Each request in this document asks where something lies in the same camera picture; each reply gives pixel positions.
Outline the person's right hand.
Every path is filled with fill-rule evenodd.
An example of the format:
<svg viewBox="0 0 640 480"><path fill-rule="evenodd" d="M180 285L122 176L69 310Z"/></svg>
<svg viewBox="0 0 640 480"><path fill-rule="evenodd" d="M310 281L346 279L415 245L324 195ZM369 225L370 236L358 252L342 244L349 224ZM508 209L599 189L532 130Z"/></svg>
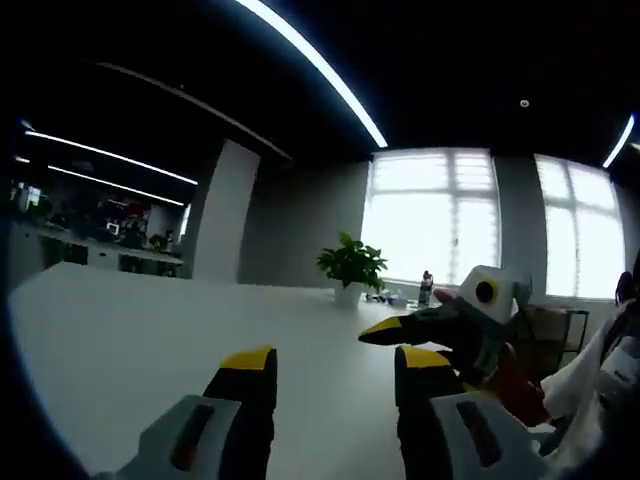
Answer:
<svg viewBox="0 0 640 480"><path fill-rule="evenodd" d="M436 299L441 305L454 308L452 296L441 289L435 291ZM464 319L464 327L453 337L453 342L487 341L480 329ZM499 364L496 372L479 387L472 387L461 380L454 372L449 361L439 352L436 359L426 368L427 394L431 397L453 395L468 391L484 391L495 398L516 418L528 427L533 427L549 419L548 412L542 404L543 394L539 387L532 384L525 370L519 364L514 348L509 343L515 337L513 319L508 336L501 343Z"/></svg>

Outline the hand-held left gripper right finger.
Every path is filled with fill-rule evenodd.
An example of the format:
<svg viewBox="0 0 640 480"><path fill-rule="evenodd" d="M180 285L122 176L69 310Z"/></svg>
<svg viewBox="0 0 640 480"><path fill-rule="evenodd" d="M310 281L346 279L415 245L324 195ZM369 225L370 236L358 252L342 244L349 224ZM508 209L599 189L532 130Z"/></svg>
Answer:
<svg viewBox="0 0 640 480"><path fill-rule="evenodd" d="M495 396L466 387L442 354L402 345L394 357L397 435L408 479L541 479L531 432Z"/></svg>

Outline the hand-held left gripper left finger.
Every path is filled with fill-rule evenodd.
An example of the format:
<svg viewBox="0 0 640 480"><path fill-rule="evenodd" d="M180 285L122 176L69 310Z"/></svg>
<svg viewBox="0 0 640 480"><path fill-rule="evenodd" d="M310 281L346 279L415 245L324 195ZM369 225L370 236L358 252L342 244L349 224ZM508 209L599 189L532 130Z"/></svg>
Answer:
<svg viewBox="0 0 640 480"><path fill-rule="evenodd" d="M139 437L137 453L96 479L264 479L274 440L277 350L229 355L200 395L186 395Z"/></svg>

